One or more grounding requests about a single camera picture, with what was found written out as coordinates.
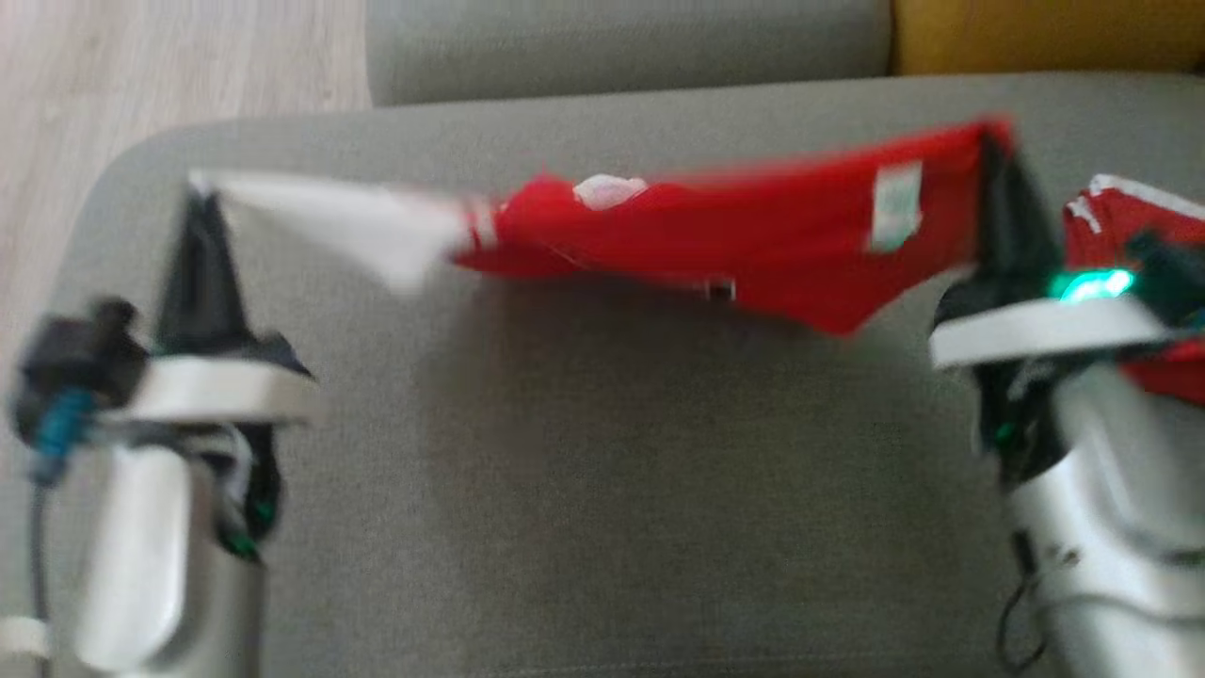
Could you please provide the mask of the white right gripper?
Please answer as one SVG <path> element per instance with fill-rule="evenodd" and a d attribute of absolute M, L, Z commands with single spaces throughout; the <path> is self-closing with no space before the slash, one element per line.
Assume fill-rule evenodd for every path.
<path fill-rule="evenodd" d="M 1053 430 L 1062 381 L 1172 344 L 1172 328 L 1138 296 L 1131 271 L 1057 275 L 1038 297 L 1012 284 L 1044 284 L 1063 250 L 1023 159 L 994 135 L 978 138 L 975 276 L 952 285 L 928 338 L 939 372 L 964 372 L 978 393 L 975 441 L 1016 488 L 1066 456 Z"/>

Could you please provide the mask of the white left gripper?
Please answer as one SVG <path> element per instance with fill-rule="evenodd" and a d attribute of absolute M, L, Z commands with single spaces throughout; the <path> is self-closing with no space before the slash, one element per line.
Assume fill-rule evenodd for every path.
<path fill-rule="evenodd" d="M 211 347 L 252 342 L 219 196 L 190 191 L 167 266 L 155 350 L 193 350 L 200 322 Z M 217 478 L 219 544 L 234 558 L 258 561 L 284 495 L 277 429 L 312 425 L 319 415 L 318 382 L 276 336 L 265 347 L 223 356 L 154 356 L 133 399 L 99 413 L 96 425 L 108 441 L 163 442 L 201 460 Z"/>

